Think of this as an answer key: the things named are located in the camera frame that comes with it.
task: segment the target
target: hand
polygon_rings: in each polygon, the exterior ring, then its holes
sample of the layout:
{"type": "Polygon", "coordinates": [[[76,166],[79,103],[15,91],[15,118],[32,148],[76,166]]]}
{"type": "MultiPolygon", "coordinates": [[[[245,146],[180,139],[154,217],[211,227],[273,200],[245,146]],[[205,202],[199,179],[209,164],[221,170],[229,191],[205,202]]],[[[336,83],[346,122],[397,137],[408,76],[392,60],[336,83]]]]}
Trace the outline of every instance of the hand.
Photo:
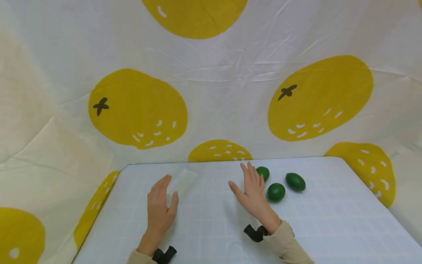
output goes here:
{"type": "Polygon", "coordinates": [[[232,181],[229,181],[230,189],[242,207],[258,219],[270,234],[273,234],[281,225],[281,220],[264,197],[264,177],[258,175],[257,170],[250,162],[248,162],[248,168],[242,163],[240,166],[243,170],[245,192],[243,193],[232,181]]]}
{"type": "Polygon", "coordinates": [[[138,246],[138,252],[152,256],[161,243],[164,234],[176,218],[179,197],[173,193],[170,208],[166,205],[166,193],[171,176],[166,175],[159,180],[148,194],[148,227],[138,246]]]}

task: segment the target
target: yellow orange print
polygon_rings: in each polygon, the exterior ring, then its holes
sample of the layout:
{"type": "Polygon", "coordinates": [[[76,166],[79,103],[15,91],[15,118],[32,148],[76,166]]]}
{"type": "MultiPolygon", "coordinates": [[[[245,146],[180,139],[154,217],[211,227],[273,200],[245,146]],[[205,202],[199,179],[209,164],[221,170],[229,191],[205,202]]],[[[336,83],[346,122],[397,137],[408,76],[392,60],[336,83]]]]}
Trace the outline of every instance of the yellow orange print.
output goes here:
{"type": "Polygon", "coordinates": [[[270,102],[268,126],[285,141],[315,138],[357,115],[372,88],[372,73],[358,58],[344,55],[320,60],[280,85],[270,102]]]}
{"type": "Polygon", "coordinates": [[[132,69],[103,78],[91,92],[88,112],[105,137],[140,150],[174,142],[187,126],[180,94],[168,83],[132,69]]]}
{"type": "Polygon", "coordinates": [[[204,39],[221,34],[242,14],[247,0],[142,0],[168,31],[183,38],[204,39]]]}
{"type": "Polygon", "coordinates": [[[393,167],[384,151],[373,144],[340,142],[324,156],[341,157],[385,207],[395,197],[393,167]]]}
{"type": "Polygon", "coordinates": [[[44,252],[46,231],[32,214],[0,207],[0,263],[37,264],[44,252]]]}
{"type": "Polygon", "coordinates": [[[111,188],[116,182],[119,173],[119,171],[114,171],[103,180],[79,219],[79,223],[73,231],[73,239],[75,240],[78,250],[81,248],[82,243],[91,229],[91,226],[94,224],[94,221],[97,218],[104,201],[110,193],[111,188]]]}
{"type": "Polygon", "coordinates": [[[189,162],[204,161],[244,161],[252,155],[244,147],[233,142],[215,139],[204,142],[194,148],[188,157],[189,162]]]}

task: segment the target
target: beige sleeve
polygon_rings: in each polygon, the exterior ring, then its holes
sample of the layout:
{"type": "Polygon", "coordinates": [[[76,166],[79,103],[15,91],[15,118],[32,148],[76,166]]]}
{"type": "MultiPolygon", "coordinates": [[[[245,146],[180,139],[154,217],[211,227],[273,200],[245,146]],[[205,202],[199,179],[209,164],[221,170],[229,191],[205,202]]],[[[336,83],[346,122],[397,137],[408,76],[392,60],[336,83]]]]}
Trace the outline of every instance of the beige sleeve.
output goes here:
{"type": "Polygon", "coordinates": [[[136,248],[130,253],[127,264],[157,264],[150,256],[144,255],[136,251],[136,248]]]}
{"type": "Polygon", "coordinates": [[[264,241],[285,264],[314,264],[295,239],[295,234],[289,223],[284,220],[274,234],[264,236],[264,241]]]}

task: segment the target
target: grid pattern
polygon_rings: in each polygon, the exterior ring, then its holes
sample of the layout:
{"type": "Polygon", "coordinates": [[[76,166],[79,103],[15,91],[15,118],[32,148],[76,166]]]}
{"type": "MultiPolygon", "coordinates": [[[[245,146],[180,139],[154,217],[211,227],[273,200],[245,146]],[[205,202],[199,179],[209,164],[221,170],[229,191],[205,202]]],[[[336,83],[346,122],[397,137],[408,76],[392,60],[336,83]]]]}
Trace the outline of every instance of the grid pattern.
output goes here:
{"type": "MultiPolygon", "coordinates": [[[[243,186],[238,161],[201,163],[195,187],[179,204],[177,220],[160,245],[176,248],[173,264],[281,263],[264,242],[244,233],[260,224],[238,204],[227,181],[243,186]]],[[[253,161],[270,170],[286,196],[272,208],[292,226],[316,263],[422,263],[422,248],[340,158],[253,161]],[[307,184],[302,193],[284,182],[288,172],[307,184]]],[[[74,264],[125,264],[147,227],[146,195],[167,173],[185,164],[130,165],[121,173],[74,264]]]]}

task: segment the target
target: green lime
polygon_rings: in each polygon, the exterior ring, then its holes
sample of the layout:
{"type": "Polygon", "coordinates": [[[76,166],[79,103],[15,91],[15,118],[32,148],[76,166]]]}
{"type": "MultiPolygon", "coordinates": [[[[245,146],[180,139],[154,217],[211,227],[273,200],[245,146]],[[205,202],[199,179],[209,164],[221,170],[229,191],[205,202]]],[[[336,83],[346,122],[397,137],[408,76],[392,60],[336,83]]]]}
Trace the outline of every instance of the green lime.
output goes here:
{"type": "Polygon", "coordinates": [[[267,196],[268,200],[272,202],[281,201],[286,195],[286,189],[281,183],[273,183],[268,187],[267,196]]]}
{"type": "Polygon", "coordinates": [[[306,188],[305,180],[301,176],[293,172],[289,172],[286,174],[286,183],[290,189],[296,192],[301,192],[306,188]]]}
{"type": "Polygon", "coordinates": [[[264,182],[266,182],[268,180],[268,178],[270,177],[270,170],[266,167],[258,167],[257,168],[257,172],[259,176],[264,176],[264,182]]]}

